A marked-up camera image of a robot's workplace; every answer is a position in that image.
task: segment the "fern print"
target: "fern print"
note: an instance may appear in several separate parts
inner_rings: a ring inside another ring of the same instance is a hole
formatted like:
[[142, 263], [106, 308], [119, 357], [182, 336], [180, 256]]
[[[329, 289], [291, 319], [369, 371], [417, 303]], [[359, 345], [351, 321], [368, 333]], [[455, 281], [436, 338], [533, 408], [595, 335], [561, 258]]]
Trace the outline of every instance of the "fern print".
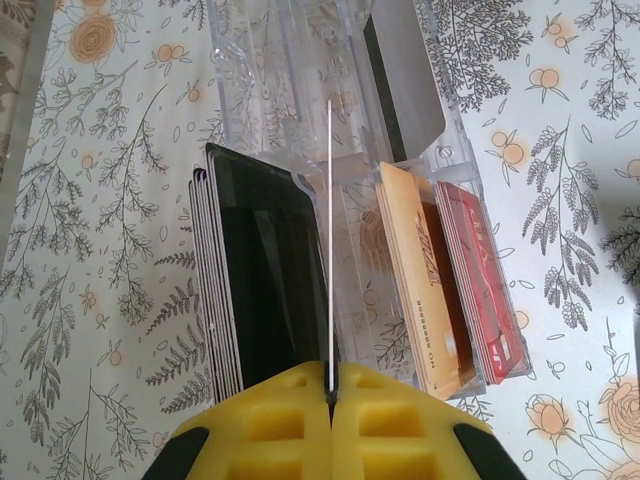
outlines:
[[[532, 205], [522, 228], [522, 236], [531, 235], [531, 244], [539, 242], [542, 255], [557, 245], [561, 263], [552, 266], [545, 276], [544, 296], [556, 308], [570, 328], [588, 329], [584, 307], [591, 311], [591, 301], [583, 287], [591, 286], [592, 274], [598, 274], [595, 252], [580, 235], [590, 223], [598, 223], [599, 213], [593, 196], [598, 189], [595, 175], [586, 162], [569, 164], [566, 142], [569, 122], [556, 132], [548, 126], [531, 150], [534, 158], [527, 184], [535, 183], [538, 198]], [[566, 214], [572, 214], [572, 229], [563, 231]]]
[[164, 7], [166, 5], [173, 8], [181, 3], [187, 4], [184, 11], [182, 12], [182, 16], [184, 18], [191, 19], [192, 22], [196, 22], [198, 30], [202, 30], [204, 28], [207, 14], [207, 6], [205, 5], [205, 0], [158, 0], [159, 7]]
[[69, 271], [60, 275], [54, 270], [40, 291], [40, 300], [33, 309], [36, 331], [25, 346], [20, 363], [37, 385], [29, 392], [22, 410], [25, 422], [31, 426], [31, 440], [44, 445], [44, 430], [51, 428], [49, 413], [60, 400], [62, 379], [58, 366], [69, 357], [71, 330], [75, 314], [64, 303], [63, 289]]
[[103, 91], [107, 91], [105, 97], [105, 107], [99, 107], [95, 112], [96, 123], [89, 127], [91, 135], [102, 138], [106, 133], [109, 140], [114, 140], [116, 136], [122, 137], [126, 132], [127, 113], [129, 108], [122, 105], [122, 87], [127, 79], [127, 75], [136, 66], [138, 60], [117, 74], [94, 73], [94, 81], [88, 86], [74, 90], [74, 83], [77, 75], [72, 68], [66, 71], [58, 69], [58, 75], [51, 79], [51, 85], [57, 90], [51, 98], [47, 98], [49, 87], [45, 87], [46, 76], [40, 81], [40, 88], [36, 95], [36, 104], [33, 111], [34, 118], [40, 118], [39, 133], [42, 138], [47, 138], [49, 134], [57, 136], [60, 133], [60, 115], [67, 111], [74, 103], [77, 114], [71, 116], [64, 131], [71, 135], [78, 133], [84, 135], [86, 131], [84, 115], [89, 111], [89, 106], [96, 96]]
[[118, 297], [120, 314], [130, 325], [136, 325], [147, 318], [153, 307], [153, 301], [144, 288], [142, 278], [135, 277], [138, 265], [136, 258], [147, 262], [153, 256], [151, 240], [136, 232], [136, 223], [151, 220], [158, 212], [159, 206], [145, 202], [138, 183], [136, 173], [136, 153], [140, 154], [140, 163], [147, 167], [148, 172], [166, 173], [167, 167], [162, 165], [162, 157], [153, 151], [151, 139], [154, 129], [147, 121], [147, 115], [162, 87], [149, 102], [138, 129], [130, 143], [118, 142], [112, 148], [115, 158], [104, 160], [102, 174], [98, 184], [102, 187], [113, 187], [117, 194], [116, 200], [101, 208], [100, 219], [96, 231], [103, 233], [107, 227], [121, 230], [120, 248], [113, 250], [111, 265], [112, 276], [109, 278], [111, 288], [119, 288], [124, 284], [124, 293]]
[[493, 417], [493, 414], [489, 411], [491, 403], [486, 400], [480, 400], [477, 395], [473, 397], [461, 398], [456, 404], [456, 408], [462, 410], [468, 415], [482, 420], [487, 425]]
[[629, 85], [636, 83], [634, 59], [622, 44], [621, 31], [625, 26], [640, 28], [640, 5], [619, 0], [592, 1], [589, 13], [576, 18], [575, 23], [581, 30], [600, 31], [600, 38], [585, 51], [585, 63], [595, 67], [602, 62], [604, 73], [589, 106], [599, 117], [615, 120], [627, 108]]
[[[128, 395], [116, 393], [119, 385], [114, 385], [108, 393], [98, 392], [91, 380], [89, 370], [89, 387], [87, 389], [87, 406], [82, 417], [74, 421], [65, 417], [53, 428], [48, 447], [49, 457], [53, 458], [52, 475], [48, 479], [68, 479], [82, 475], [82, 478], [106, 480], [114, 470], [112, 465], [104, 465], [101, 455], [88, 452], [89, 440], [93, 429], [102, 426], [100, 436], [112, 435], [111, 456], [117, 459], [118, 468], [123, 472], [134, 467], [133, 461], [143, 461], [149, 441], [143, 437], [146, 431], [136, 426], [137, 416], [133, 407], [126, 405]], [[104, 411], [104, 423], [95, 425], [92, 409]]]
[[203, 136], [198, 139], [200, 142], [215, 143], [216, 145], [224, 145], [224, 125], [222, 123], [222, 111], [216, 110], [216, 116], [214, 118], [207, 118], [209, 126], [207, 128], [200, 129]]
[[628, 285], [640, 285], [640, 206], [635, 211], [627, 207], [619, 217], [624, 227], [613, 230], [600, 241], [600, 248], [612, 252], [608, 268], [623, 271], [622, 280]]
[[161, 365], [158, 371], [145, 379], [147, 385], [161, 385], [170, 379], [175, 379], [176, 375], [180, 376], [198, 365], [205, 364], [207, 361], [207, 346], [199, 317], [196, 319], [196, 326], [197, 334], [191, 325], [187, 325], [188, 342], [180, 336], [176, 337], [175, 345], [169, 348], [170, 356], [164, 359], [165, 364]]
[[6, 267], [0, 276], [0, 299], [10, 291], [21, 299], [27, 289], [35, 288], [29, 255], [38, 249], [56, 256], [73, 252], [78, 262], [84, 262], [93, 253], [93, 243], [86, 234], [89, 222], [82, 217], [78, 205], [82, 190], [69, 180], [60, 165], [65, 144], [64, 137], [57, 140], [54, 146], [60, 150], [53, 159], [40, 160], [22, 173], [26, 183], [18, 192], [17, 221], [9, 232]]
[[382, 343], [373, 346], [376, 352], [376, 362], [381, 370], [398, 368], [405, 362], [407, 352], [411, 351], [409, 334], [404, 318], [396, 323], [385, 324], [385, 330], [380, 334]]
[[204, 375], [195, 372], [195, 380], [187, 381], [178, 396], [171, 400], [168, 406], [161, 408], [160, 411], [162, 413], [176, 413], [210, 402], [211, 382], [207, 380], [210, 378], [209, 369], [205, 367], [204, 370]]
[[[0, 448], [0, 467], [2, 465], [6, 464], [6, 463], [7, 463], [7, 456], [5, 455], [5, 453]], [[2, 472], [2, 468], [0, 468], [0, 480], [5, 480], [3, 472]]]
[[[492, 62], [516, 59], [522, 47], [533, 40], [526, 29], [531, 18], [521, 10], [512, 10], [521, 2], [433, 2], [438, 40], [428, 38], [427, 44], [443, 59], [441, 64], [434, 64], [434, 72], [442, 91], [460, 105], [463, 113], [480, 111], [485, 99], [506, 95], [511, 89], [495, 72]], [[429, 29], [430, 23], [426, 8], [418, 8], [423, 30]]]
[[194, 270], [196, 268], [196, 258], [194, 251], [174, 253], [167, 257], [163, 257], [157, 260], [154, 265], [176, 265], [179, 267], [188, 268]]
[[158, 316], [153, 320], [153, 323], [147, 330], [147, 335], [153, 332], [156, 328], [162, 325], [169, 318], [176, 317], [178, 313], [181, 315], [193, 311], [195, 315], [198, 315], [200, 310], [200, 293], [193, 288], [193, 278], [189, 278], [187, 281], [187, 292], [180, 288], [174, 287], [176, 293], [170, 294], [169, 299], [171, 301], [164, 302], [162, 309]]

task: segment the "plastic organizer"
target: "plastic organizer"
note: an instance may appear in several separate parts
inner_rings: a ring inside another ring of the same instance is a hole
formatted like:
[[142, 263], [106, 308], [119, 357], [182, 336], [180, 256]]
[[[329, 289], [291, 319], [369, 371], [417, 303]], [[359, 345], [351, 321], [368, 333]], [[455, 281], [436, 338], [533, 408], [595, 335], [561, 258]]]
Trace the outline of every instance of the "plastic organizer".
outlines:
[[[448, 87], [445, 69], [439, 67], [429, 2], [415, 1], [415, 5], [411, 0], [380, 2], [372, 8], [371, 0], [208, 0], [208, 10], [223, 142], [294, 174], [314, 202], [323, 245], [330, 233], [326, 104], [332, 99], [333, 261], [340, 358], [419, 387], [376, 196], [377, 166], [394, 162], [394, 149], [374, 77], [376, 60], [370, 58], [365, 41], [370, 16], [374, 24], [376, 15], [396, 21], [401, 34], [412, 41], [408, 51], [420, 50], [429, 69], [428, 76], [421, 77], [430, 89], [428, 95], [400, 102], [394, 98], [411, 158], [395, 165], [432, 183], [450, 182], [483, 197], [459, 110], [436, 88], [437, 83], [444, 93]], [[392, 11], [376, 12], [390, 4]], [[409, 14], [411, 25], [406, 22]], [[409, 35], [416, 29], [419, 40]], [[416, 70], [419, 62], [403, 63], [398, 55], [391, 58], [394, 71], [407, 68], [400, 72], [405, 78], [415, 81], [422, 75]], [[433, 70], [442, 73], [437, 82]], [[475, 351], [474, 360], [477, 376], [458, 396], [485, 391]], [[530, 371], [527, 355], [510, 376]]]

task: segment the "clear plastic compartment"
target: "clear plastic compartment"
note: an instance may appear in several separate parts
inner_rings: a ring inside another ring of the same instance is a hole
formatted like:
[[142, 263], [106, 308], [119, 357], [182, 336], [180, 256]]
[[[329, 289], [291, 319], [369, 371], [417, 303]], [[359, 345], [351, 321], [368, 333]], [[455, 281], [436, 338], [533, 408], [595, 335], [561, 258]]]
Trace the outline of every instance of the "clear plastic compartment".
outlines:
[[[331, 98], [340, 356], [343, 361], [363, 363], [418, 386], [376, 196], [376, 167], [394, 159], [363, 33], [371, 3], [209, 0], [212, 59], [218, 76], [226, 146], [294, 173], [298, 186], [314, 202], [323, 245], [329, 234], [326, 103]], [[420, 46], [423, 51], [428, 46], [434, 65], [441, 59], [433, 17], [427, 1], [416, 0], [415, 7], [417, 14], [426, 19], [421, 25], [427, 26], [420, 32]], [[401, 112], [407, 113], [406, 118], [399, 119], [415, 125], [415, 131], [407, 137], [413, 142], [407, 151], [418, 152], [417, 158], [396, 166], [433, 183], [453, 183], [482, 200], [480, 176], [459, 110], [440, 100], [430, 75], [432, 95], [415, 99], [415, 105]], [[446, 88], [446, 77], [441, 76], [438, 87]], [[426, 123], [433, 118], [436, 126], [415, 121], [415, 115], [421, 112], [426, 112]], [[446, 125], [442, 134], [437, 130], [436, 119]], [[425, 128], [438, 135], [424, 133]], [[460, 395], [484, 391], [477, 355], [475, 359], [478, 377]], [[527, 357], [512, 376], [530, 370]]]

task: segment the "black rubber edge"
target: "black rubber edge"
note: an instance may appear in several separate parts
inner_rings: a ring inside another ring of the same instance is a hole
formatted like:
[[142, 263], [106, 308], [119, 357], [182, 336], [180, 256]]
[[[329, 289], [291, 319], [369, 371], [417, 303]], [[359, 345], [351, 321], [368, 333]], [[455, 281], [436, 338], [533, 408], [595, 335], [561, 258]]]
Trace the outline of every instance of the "black rubber edge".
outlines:
[[187, 480], [191, 467], [209, 438], [209, 430], [196, 427], [172, 438], [142, 480]]
[[466, 423], [453, 427], [480, 480], [527, 480], [498, 439]]

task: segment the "orange flower print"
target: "orange flower print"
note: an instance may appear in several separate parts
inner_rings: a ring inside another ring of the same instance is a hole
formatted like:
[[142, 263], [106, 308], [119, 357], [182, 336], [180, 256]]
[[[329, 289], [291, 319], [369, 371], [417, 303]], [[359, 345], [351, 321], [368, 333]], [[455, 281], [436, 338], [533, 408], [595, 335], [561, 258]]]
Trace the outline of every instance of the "orange flower print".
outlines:
[[640, 158], [634, 158], [627, 165], [627, 171], [614, 169], [622, 178], [633, 178], [640, 185]]
[[116, 24], [108, 15], [89, 15], [71, 35], [70, 50], [76, 60], [93, 63], [111, 53], [116, 41]]
[[82, 0], [82, 3], [84, 4], [85, 12], [91, 15], [98, 13], [100, 9], [107, 4], [107, 0]]
[[524, 147], [515, 141], [516, 133], [517, 130], [513, 130], [509, 134], [504, 132], [494, 133], [491, 137], [491, 143], [498, 151], [485, 150], [489, 155], [502, 160], [502, 176], [508, 186], [511, 186], [510, 172], [519, 173], [520, 170], [516, 165], [522, 163], [527, 157]]
[[552, 19], [549, 19], [549, 17], [547, 16], [547, 26], [542, 31], [542, 37], [544, 38], [547, 35], [551, 35], [552, 37], [555, 37], [555, 39], [553, 40], [553, 44], [557, 48], [561, 48], [566, 53], [569, 54], [571, 53], [569, 44], [573, 42], [576, 38], [578, 38], [578, 35], [567, 36], [570, 33], [569, 28], [566, 26], [566, 24], [563, 27], [561, 22], [558, 21], [560, 18], [560, 15], [561, 13], [557, 14]]
[[191, 84], [191, 82], [187, 82], [187, 90], [178, 97], [178, 100], [176, 100], [176, 105], [178, 105], [185, 98], [191, 103], [196, 103], [198, 100], [200, 100], [201, 94], [200, 88], [198, 88], [199, 83], [200, 80], [196, 80], [195, 82], [193, 82], [193, 85]]
[[540, 431], [549, 435], [557, 453], [558, 439], [567, 434], [569, 423], [562, 403], [549, 395], [534, 395], [527, 402], [526, 412], [535, 425], [529, 433]]
[[120, 353], [120, 343], [122, 340], [118, 340], [115, 345], [109, 340], [109, 351], [104, 353], [98, 359], [98, 367], [104, 362], [106, 359], [109, 359], [109, 363], [113, 367], [117, 367], [122, 363], [122, 354]]
[[544, 70], [537, 68], [529, 75], [529, 83], [531, 83], [531, 86], [527, 87], [526, 90], [542, 90], [542, 103], [544, 103], [545, 98], [547, 98], [548, 92], [553, 92], [559, 97], [569, 101], [569, 97], [567, 97], [567, 95], [558, 88], [558, 84], [560, 83], [560, 74], [557, 70], [552, 68]]
[[147, 70], [149, 68], [153, 68], [157, 66], [158, 68], [164, 69], [164, 76], [169, 75], [171, 71], [171, 67], [173, 66], [174, 61], [182, 62], [182, 63], [192, 63], [193, 61], [189, 58], [189, 52], [185, 51], [184, 47], [181, 45], [169, 45], [165, 43], [161, 45], [158, 50], [151, 52], [151, 58], [153, 59], [149, 63], [144, 66], [144, 69]]
[[106, 330], [107, 326], [105, 324], [109, 321], [110, 318], [111, 317], [105, 317], [102, 313], [96, 315], [96, 324], [98, 325], [96, 327], [96, 330], [100, 330], [101, 328]]
[[167, 444], [167, 441], [169, 440], [169, 432], [156, 432], [153, 435], [153, 438], [151, 439], [151, 443], [154, 447], [156, 447], [156, 451], [154, 453], [154, 456], [158, 456], [160, 455], [160, 452], [162, 451], [162, 448]]
[[79, 177], [80, 175], [84, 175], [85, 177], [87, 177], [87, 180], [91, 181], [91, 170], [93, 170], [94, 168], [96, 168], [98, 166], [98, 162], [93, 158], [92, 155], [84, 155], [82, 157], [82, 160], [80, 160], [80, 167], [81, 169], [76, 172], [76, 177]]
[[640, 464], [629, 462], [611, 472], [610, 477], [603, 477], [606, 480], [640, 480]]
[[86, 315], [89, 310], [92, 310], [93, 307], [96, 306], [98, 302], [96, 300], [96, 294], [91, 291], [91, 285], [87, 285], [84, 293], [80, 294], [80, 298], [82, 298], [82, 306], [84, 307], [84, 314]]
[[522, 310], [517, 310], [516, 322], [518, 323], [518, 327], [520, 327], [520, 330], [524, 330], [529, 325], [529, 315], [524, 313]]
[[38, 140], [33, 137], [29, 137], [29, 139], [27, 140], [27, 150], [31, 152], [31, 150], [33, 150], [33, 147], [35, 147], [37, 143]]
[[623, 438], [640, 443], [640, 389], [622, 383], [607, 401], [611, 429]]

